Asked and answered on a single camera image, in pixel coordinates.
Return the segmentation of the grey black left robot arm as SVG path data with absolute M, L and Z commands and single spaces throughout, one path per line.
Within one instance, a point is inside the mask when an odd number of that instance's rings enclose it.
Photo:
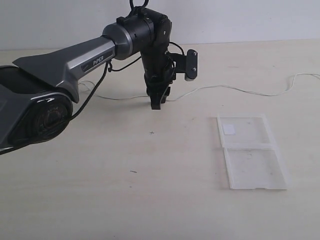
M 79 80 L 113 59 L 166 55 L 172 22 L 162 13 L 137 6 L 107 25 L 100 37 L 51 53 L 20 57 L 0 68 L 0 152 L 7 154 L 50 141 L 78 116 Z

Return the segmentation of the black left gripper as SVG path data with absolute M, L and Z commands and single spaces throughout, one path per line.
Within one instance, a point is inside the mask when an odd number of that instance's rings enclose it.
M 150 69 L 145 69 L 144 80 L 146 84 L 146 93 L 150 97 L 150 106 L 152 110 L 160 110 L 161 104 L 164 104 L 170 95 L 174 79 L 174 67 L 167 66 L 154 73 Z

